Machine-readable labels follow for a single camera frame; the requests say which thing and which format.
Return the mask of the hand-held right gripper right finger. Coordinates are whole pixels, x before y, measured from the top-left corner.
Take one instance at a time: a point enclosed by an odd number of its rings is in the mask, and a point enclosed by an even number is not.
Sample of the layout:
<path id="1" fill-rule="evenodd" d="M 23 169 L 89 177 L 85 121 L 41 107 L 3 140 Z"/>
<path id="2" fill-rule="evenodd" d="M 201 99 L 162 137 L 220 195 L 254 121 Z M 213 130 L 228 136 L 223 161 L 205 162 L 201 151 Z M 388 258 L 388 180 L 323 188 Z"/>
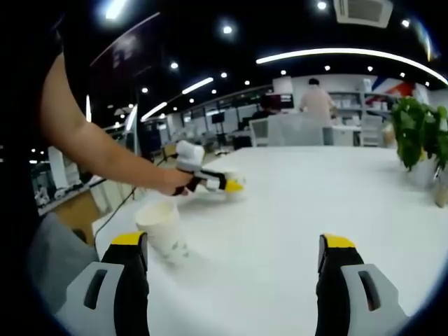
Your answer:
<path id="1" fill-rule="evenodd" d="M 398 289 L 346 237 L 319 237 L 317 335 L 396 335 L 409 317 Z"/>

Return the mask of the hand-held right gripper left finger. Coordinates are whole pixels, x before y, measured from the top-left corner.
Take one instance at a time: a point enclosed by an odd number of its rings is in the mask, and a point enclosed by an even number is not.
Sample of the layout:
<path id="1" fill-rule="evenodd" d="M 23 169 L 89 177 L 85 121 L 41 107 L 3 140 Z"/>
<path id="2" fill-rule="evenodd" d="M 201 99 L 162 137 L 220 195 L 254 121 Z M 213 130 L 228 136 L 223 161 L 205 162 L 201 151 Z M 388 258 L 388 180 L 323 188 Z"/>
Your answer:
<path id="1" fill-rule="evenodd" d="M 147 257 L 145 232 L 117 236 L 68 285 L 55 318 L 70 335 L 149 335 Z"/>

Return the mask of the person's left hand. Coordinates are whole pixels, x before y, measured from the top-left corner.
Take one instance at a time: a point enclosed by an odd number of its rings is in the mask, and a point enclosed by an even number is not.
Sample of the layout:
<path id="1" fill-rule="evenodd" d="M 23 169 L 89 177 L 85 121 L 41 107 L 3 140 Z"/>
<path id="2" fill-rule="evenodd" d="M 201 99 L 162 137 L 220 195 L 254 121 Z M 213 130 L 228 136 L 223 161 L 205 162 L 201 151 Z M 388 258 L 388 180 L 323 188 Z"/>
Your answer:
<path id="1" fill-rule="evenodd" d="M 187 185 L 192 179 L 192 174 L 177 169 L 161 169 L 155 189 L 167 196 L 187 195 Z"/>

